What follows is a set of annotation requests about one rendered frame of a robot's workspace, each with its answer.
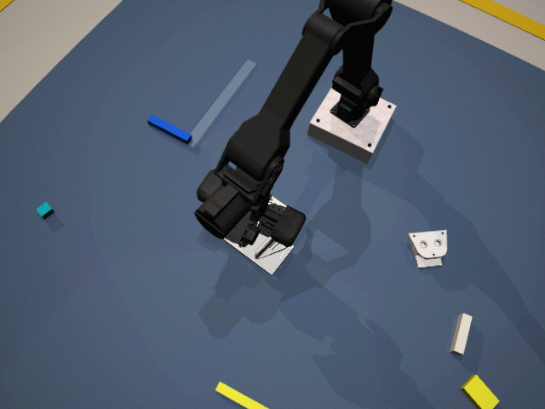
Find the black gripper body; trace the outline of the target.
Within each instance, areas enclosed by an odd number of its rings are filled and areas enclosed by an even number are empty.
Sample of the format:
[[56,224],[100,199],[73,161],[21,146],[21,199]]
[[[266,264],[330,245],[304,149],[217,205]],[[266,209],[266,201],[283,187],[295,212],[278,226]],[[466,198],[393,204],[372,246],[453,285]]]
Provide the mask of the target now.
[[[215,169],[210,170],[197,189],[198,200],[204,202],[220,185],[221,179],[214,174]],[[284,245],[291,247],[305,223],[306,216],[300,211],[286,206],[285,209],[277,204],[268,204],[272,195],[269,194],[263,201],[253,204],[250,208],[259,211],[261,225],[272,230],[271,238]]]

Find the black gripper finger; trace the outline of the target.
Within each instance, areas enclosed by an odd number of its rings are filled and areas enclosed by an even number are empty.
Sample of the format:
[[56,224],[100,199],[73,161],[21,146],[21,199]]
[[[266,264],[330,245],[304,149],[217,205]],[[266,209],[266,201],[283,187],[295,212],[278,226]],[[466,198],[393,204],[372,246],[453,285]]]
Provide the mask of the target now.
[[259,224],[257,225],[257,228],[260,229],[260,234],[266,236],[266,237],[270,237],[271,236],[271,233],[272,233],[272,230],[264,227],[261,225],[261,222],[259,222]]

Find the white rectangular bar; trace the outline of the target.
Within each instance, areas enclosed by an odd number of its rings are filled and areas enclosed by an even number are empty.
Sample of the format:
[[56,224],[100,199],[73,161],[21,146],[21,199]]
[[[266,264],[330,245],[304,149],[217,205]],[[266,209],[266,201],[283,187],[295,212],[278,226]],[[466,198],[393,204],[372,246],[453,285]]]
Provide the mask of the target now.
[[455,333],[452,339],[450,352],[458,356],[463,355],[468,339],[472,316],[460,314],[456,323]]

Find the blue rectangular block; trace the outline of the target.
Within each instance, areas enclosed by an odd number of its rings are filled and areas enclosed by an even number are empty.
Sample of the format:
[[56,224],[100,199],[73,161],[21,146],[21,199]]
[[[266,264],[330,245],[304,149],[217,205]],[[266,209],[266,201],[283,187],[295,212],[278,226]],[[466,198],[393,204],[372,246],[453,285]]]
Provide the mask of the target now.
[[147,120],[147,123],[187,145],[192,140],[192,135],[162,120],[161,118],[151,115],[151,117]]

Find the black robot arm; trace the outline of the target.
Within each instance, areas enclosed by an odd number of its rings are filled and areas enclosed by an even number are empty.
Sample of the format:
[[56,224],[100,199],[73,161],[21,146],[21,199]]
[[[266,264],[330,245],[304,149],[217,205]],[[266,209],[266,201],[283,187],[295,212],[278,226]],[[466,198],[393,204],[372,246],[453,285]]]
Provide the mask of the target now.
[[[334,55],[342,51],[343,65],[332,80],[341,97],[330,113],[356,128],[376,107],[383,88],[371,59],[375,35],[393,11],[391,2],[320,0],[262,109],[227,142],[214,171],[221,185],[194,212],[209,233],[244,248],[255,243],[261,213],[250,203],[266,199],[281,174],[290,128]],[[333,20],[323,14],[327,8]]]

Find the small teal block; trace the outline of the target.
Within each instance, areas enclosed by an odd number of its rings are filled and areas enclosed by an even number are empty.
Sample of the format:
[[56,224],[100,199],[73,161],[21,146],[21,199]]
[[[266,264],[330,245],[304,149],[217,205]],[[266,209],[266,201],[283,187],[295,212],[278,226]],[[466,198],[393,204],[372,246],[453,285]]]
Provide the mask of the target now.
[[38,207],[36,209],[36,211],[40,214],[40,216],[45,219],[47,218],[48,216],[51,216],[52,214],[54,214],[55,212],[51,209],[51,207],[49,206],[49,204],[47,202],[45,202],[44,204],[42,204],[40,207]]

